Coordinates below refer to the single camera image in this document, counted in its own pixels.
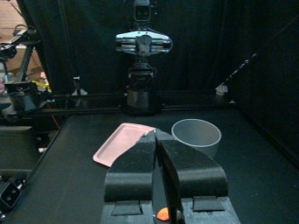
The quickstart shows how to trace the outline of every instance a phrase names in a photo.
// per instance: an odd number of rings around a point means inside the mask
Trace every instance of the equipment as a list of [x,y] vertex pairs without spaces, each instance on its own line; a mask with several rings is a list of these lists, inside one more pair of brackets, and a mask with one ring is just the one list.
[[[25,80],[26,68],[34,46],[40,43],[40,38],[34,29],[20,30],[8,43],[0,44],[0,62],[4,64],[4,86],[12,105],[2,110],[5,119],[9,122],[17,121],[24,114],[40,109],[45,104],[45,100],[50,97],[50,93],[37,89],[36,83]],[[8,71],[5,62],[16,55],[16,47],[25,45],[22,63],[20,72],[13,81],[8,79]]]
[[153,224],[152,214],[164,199],[168,223],[240,223],[220,165],[156,129],[140,138],[106,172],[100,223]]
[[125,104],[121,107],[133,115],[152,114],[161,109],[152,87],[154,69],[148,65],[145,57],[168,53],[172,49],[170,39],[148,28],[149,19],[149,1],[136,0],[134,30],[116,35],[116,50],[134,55],[134,64],[128,69],[130,83],[126,88]]

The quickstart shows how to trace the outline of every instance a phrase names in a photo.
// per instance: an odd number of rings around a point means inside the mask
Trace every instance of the black curtain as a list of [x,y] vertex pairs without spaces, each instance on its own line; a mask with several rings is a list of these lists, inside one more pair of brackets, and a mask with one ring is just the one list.
[[[150,26],[173,42],[168,54],[148,58],[156,89],[213,90],[256,53],[228,80],[228,92],[299,161],[299,1],[152,2]],[[17,3],[41,35],[37,51],[53,92],[73,92],[73,76],[89,94],[121,91],[133,57],[116,52],[114,40],[129,31],[133,0]]]
[[[133,56],[116,52],[116,35],[129,32],[133,0],[18,1],[25,21],[41,35],[38,52],[56,93],[73,91],[72,77],[90,93],[126,84]],[[231,69],[239,1],[156,1],[150,27],[170,37],[166,55],[148,58],[157,90],[210,90]]]

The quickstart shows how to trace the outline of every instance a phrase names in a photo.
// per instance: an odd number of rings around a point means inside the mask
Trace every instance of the clear plastic cup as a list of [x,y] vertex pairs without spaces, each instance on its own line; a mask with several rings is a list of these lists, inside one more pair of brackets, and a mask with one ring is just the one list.
[[214,157],[221,134],[212,123],[198,119],[180,120],[172,126],[172,137],[210,158]]

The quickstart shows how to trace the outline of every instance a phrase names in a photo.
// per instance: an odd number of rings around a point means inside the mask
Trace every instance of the black table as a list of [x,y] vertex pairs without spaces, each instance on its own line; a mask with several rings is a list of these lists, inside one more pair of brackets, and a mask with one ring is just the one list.
[[92,160],[100,145],[120,123],[140,123],[170,133],[184,118],[205,120],[221,131],[214,160],[226,173],[240,222],[299,223],[299,171],[233,108],[164,111],[150,116],[70,116],[6,223],[100,223],[108,170]]

